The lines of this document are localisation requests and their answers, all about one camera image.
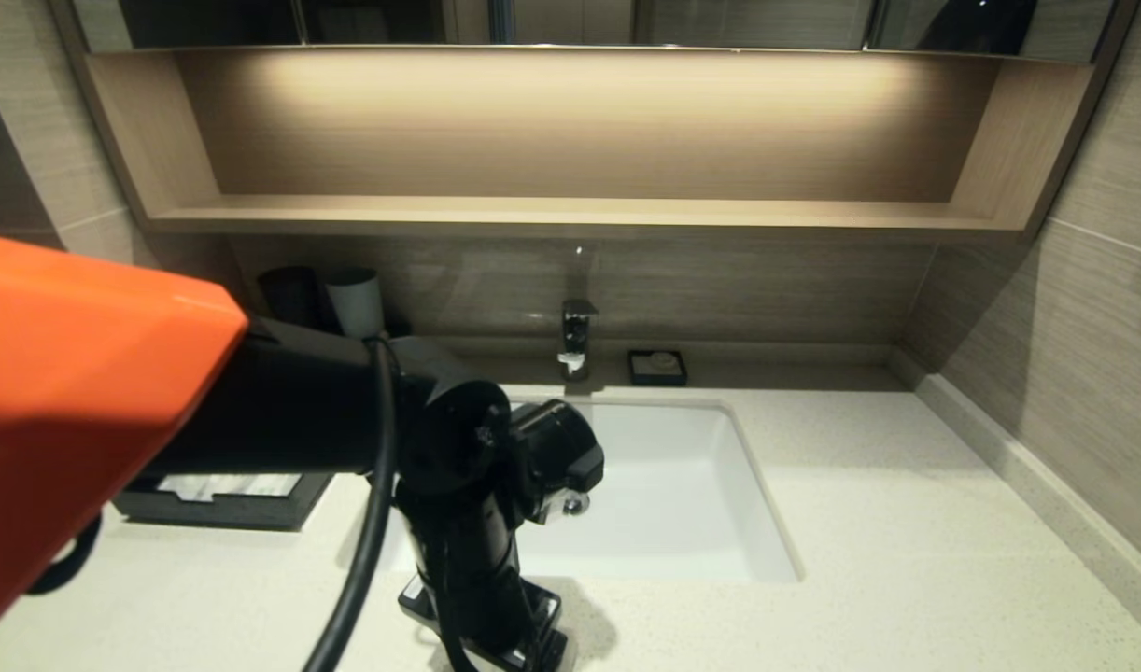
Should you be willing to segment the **white sink basin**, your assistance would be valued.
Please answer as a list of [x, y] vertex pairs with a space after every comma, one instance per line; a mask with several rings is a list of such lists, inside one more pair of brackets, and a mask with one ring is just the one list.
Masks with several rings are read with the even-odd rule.
[[731, 413], [575, 399], [602, 446], [584, 515], [516, 532], [524, 577], [788, 584], [801, 570]]

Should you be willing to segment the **mirror cabinet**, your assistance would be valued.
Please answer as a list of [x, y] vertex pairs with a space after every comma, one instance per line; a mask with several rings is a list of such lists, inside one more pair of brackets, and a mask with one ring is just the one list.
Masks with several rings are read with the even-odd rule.
[[559, 46], [1095, 59], [1118, 0], [68, 0], [92, 52]]

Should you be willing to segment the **black soap dish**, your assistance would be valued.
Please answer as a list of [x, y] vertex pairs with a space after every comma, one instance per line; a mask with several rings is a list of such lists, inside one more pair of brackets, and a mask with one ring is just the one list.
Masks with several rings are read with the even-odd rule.
[[[649, 354], [652, 353], [677, 354], [682, 369], [672, 374], [665, 374], [664, 371], [653, 370], [652, 366], [649, 366], [648, 361]], [[689, 380], [683, 357], [681, 356], [681, 353], [677, 353], [677, 350], [630, 350], [630, 353], [628, 353], [628, 370], [630, 382], [634, 386], [681, 387], [687, 386], [687, 380]]]

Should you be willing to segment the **toothbrush packet with green label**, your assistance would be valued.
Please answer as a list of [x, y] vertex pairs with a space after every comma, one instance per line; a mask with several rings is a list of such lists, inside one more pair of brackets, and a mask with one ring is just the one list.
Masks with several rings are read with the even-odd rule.
[[177, 475], [157, 481], [157, 492], [179, 501], [208, 503], [218, 495], [246, 495], [256, 481], [253, 475]]

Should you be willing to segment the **chrome faucet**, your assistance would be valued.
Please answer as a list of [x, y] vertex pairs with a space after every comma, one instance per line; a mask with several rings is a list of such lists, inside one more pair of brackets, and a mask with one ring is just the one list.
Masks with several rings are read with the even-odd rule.
[[586, 354], [589, 325], [598, 315], [597, 307], [584, 299], [570, 299], [561, 305], [561, 335], [556, 361], [566, 382], [582, 382], [589, 374]]

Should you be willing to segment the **black cylindrical cup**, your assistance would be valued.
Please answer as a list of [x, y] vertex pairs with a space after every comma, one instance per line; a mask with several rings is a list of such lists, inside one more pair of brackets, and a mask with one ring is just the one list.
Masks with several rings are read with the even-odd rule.
[[256, 277], [272, 318], [280, 322], [341, 335], [327, 290], [318, 273], [305, 265], [273, 268]]

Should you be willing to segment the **wooden wall shelf niche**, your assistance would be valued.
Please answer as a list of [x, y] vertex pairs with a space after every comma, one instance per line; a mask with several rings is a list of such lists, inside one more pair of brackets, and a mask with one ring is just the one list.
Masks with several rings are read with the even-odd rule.
[[149, 230], [1019, 242], [1103, 64], [903, 52], [72, 49]]

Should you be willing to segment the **grey plastic cup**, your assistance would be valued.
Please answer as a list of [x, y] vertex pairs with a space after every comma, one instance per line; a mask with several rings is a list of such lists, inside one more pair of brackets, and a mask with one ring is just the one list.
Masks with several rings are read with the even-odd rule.
[[324, 288], [345, 335], [365, 340], [387, 332], [379, 277], [373, 268], [348, 267], [327, 273]]

